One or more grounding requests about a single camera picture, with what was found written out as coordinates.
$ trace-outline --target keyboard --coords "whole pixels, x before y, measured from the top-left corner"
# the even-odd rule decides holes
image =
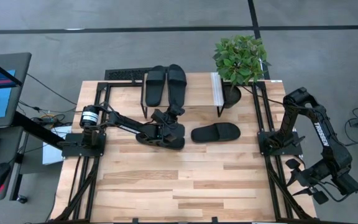
[[[152,68],[129,68],[106,70],[104,80],[143,80],[143,75]]]

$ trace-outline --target wooden table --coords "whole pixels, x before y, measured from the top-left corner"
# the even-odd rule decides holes
[[[94,103],[97,83],[83,82],[77,110]],[[270,99],[282,101],[282,82],[266,81],[266,87]],[[120,114],[146,122],[139,108],[140,89],[112,88],[109,103]],[[186,127],[182,151],[141,145],[131,133],[107,129],[108,143],[99,165],[91,222],[130,222],[136,217],[140,222],[210,222],[211,217],[218,217],[220,222],[274,221],[265,162],[256,137],[259,127],[254,101],[250,93],[242,88],[241,92],[240,102],[220,118],[213,107],[185,107],[186,113],[178,119]],[[264,112],[263,101],[260,103]],[[270,107],[278,128],[283,107],[276,103],[270,103]],[[74,133],[82,131],[80,116],[74,117]],[[191,141],[192,129],[216,122],[235,123],[241,129],[241,137],[220,143]],[[283,162],[291,158],[282,156]],[[74,157],[63,163],[51,218],[67,206],[76,162]],[[288,181],[290,170],[286,166],[284,170]],[[289,188],[291,193],[300,189],[297,183]],[[277,191],[284,217],[283,199]],[[295,199],[307,213],[316,216],[310,196]],[[80,218],[85,215],[85,206],[86,200],[82,200]]]

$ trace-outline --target gray floor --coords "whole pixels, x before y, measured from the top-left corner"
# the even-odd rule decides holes
[[[257,0],[260,26],[358,25],[358,1]],[[248,26],[246,0],[0,0],[0,29],[69,29],[162,26]],[[221,37],[252,32],[154,32],[115,34],[0,35],[0,54],[31,52],[29,73],[71,100],[78,98],[83,80],[100,80],[112,68],[152,67],[177,63],[187,72],[215,71],[211,59]],[[290,92],[306,87],[327,107],[339,139],[348,143],[344,123],[358,107],[358,30],[261,32],[272,79],[284,81]],[[28,78],[24,102],[50,110],[69,110],[59,99]],[[29,117],[38,113],[25,109]],[[68,121],[73,117],[68,114]],[[296,128],[306,164],[319,160],[321,146],[307,119]],[[358,139],[358,129],[349,130]],[[358,146],[348,147],[358,180]],[[0,201],[0,223],[42,222],[51,209],[59,166],[24,177],[21,205]],[[316,204],[323,220],[358,223],[358,194],[346,201]]]

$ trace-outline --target pair of slippers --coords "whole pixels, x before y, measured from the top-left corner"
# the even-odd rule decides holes
[[[161,103],[165,77],[168,83],[168,100],[170,105],[183,107],[187,86],[186,74],[179,65],[170,65],[168,70],[158,65],[152,68],[146,79],[146,105],[158,106]]]

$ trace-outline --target leader arm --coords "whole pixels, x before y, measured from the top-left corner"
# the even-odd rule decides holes
[[[321,153],[323,158],[310,168],[300,170],[300,164],[296,160],[287,161],[287,165],[293,169],[288,185],[297,180],[302,186],[313,188],[331,175],[332,182],[342,195],[357,191],[358,183],[349,175],[352,156],[337,139],[325,107],[320,105],[305,88],[299,88],[284,97],[283,106],[285,114],[282,125],[279,131],[266,139],[267,147],[275,151],[300,143],[299,139],[294,138],[292,131],[299,114],[311,120],[323,146]]]
[[[107,114],[107,119],[98,124],[100,111]],[[97,146],[100,132],[108,127],[116,127],[135,134],[142,144],[181,149],[185,143],[185,127],[177,123],[177,116],[184,112],[185,110],[175,105],[170,106],[164,113],[156,109],[151,116],[153,121],[142,124],[119,114],[106,103],[85,106],[80,120],[80,126],[84,130],[81,145],[88,148]]]

